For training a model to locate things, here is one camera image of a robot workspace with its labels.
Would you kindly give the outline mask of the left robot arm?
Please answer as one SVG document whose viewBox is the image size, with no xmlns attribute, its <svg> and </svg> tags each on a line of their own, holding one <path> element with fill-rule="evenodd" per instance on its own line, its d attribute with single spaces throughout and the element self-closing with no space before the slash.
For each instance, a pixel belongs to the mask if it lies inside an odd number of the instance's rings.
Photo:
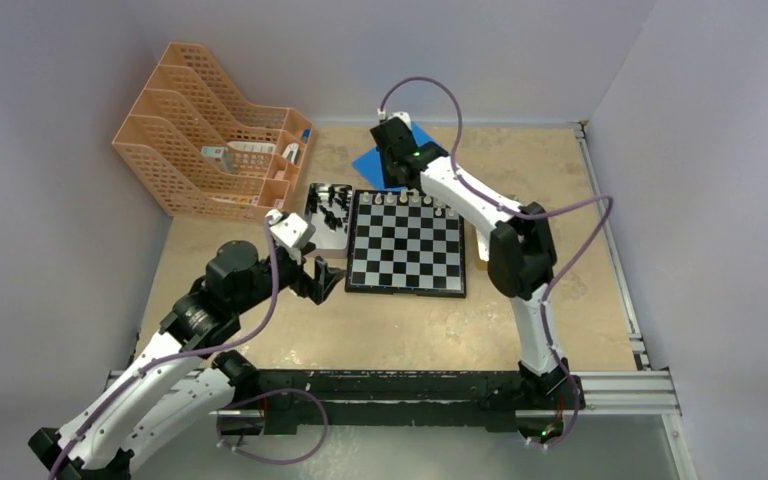
<svg viewBox="0 0 768 480">
<path fill-rule="evenodd" d="M 261 333 L 282 290 L 319 305 L 345 272 L 318 257 L 307 274 L 307 246 L 267 244 L 266 257 L 247 241 L 222 245 L 112 385 L 73 420 L 32 435 L 28 445 L 49 478 L 129 479 L 197 417 L 226 406 L 265 407 L 272 396 L 296 394 L 292 387 L 264 389 L 259 370 L 229 341 L 240 317 L 266 303 L 264 319 L 243 339 Z"/>
</svg>

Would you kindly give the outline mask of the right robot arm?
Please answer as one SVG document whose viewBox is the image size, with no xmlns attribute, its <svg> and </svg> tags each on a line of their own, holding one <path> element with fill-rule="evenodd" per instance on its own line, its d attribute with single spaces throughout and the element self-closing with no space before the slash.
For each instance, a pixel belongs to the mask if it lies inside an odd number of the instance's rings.
<svg viewBox="0 0 768 480">
<path fill-rule="evenodd" d="M 460 244 L 470 224 L 491 284 L 511 304 L 524 399 L 536 407 L 582 403 L 554 325 L 557 252 L 545 209 L 504 197 L 452 151 L 419 143 L 403 116 L 380 120 L 370 133 L 385 187 L 352 196 L 346 291 L 464 296 Z"/>
</svg>

